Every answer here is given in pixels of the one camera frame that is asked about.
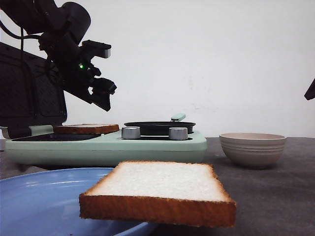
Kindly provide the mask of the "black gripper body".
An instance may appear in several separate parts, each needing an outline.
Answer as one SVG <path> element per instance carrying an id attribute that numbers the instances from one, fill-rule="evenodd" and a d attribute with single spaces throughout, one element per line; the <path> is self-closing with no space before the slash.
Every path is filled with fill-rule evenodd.
<path id="1" fill-rule="evenodd" d="M 74 40 L 70 33 L 44 33 L 39 38 L 39 48 L 45 51 L 64 79 L 62 87 L 89 87 L 89 80 L 101 75 L 99 68 Z"/>

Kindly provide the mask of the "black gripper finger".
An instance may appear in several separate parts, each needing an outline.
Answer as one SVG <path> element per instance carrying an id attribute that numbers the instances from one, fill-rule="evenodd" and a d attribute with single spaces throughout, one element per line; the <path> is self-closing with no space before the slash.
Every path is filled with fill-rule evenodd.
<path id="1" fill-rule="evenodd" d="M 309 88 L 307 89 L 304 97 L 306 100 L 312 100 L 315 98 L 315 79 L 310 84 Z"/>
<path id="2" fill-rule="evenodd" d="M 89 86 L 93 88 L 95 94 L 114 94 L 117 86 L 106 78 L 91 78 Z"/>
<path id="3" fill-rule="evenodd" d="M 80 98 L 81 100 L 99 106 L 105 111 L 109 111 L 111 109 L 110 105 L 110 93 L 105 91 L 93 90 L 92 94 L 89 93 L 88 87 L 64 87 L 64 91 Z"/>

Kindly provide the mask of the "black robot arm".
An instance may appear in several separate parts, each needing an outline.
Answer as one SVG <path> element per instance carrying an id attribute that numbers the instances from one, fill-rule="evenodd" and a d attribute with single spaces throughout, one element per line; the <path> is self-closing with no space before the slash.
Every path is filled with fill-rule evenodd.
<path id="1" fill-rule="evenodd" d="M 15 35 L 3 24 L 11 37 L 36 39 L 47 54 L 45 74 L 54 85 L 91 104 L 109 111 L 113 81 L 102 78 L 91 60 L 110 57 L 111 45 L 83 40 L 91 24 L 87 10 L 78 3 L 66 2 L 58 7 L 53 0 L 2 0 L 0 8 L 27 35 Z"/>

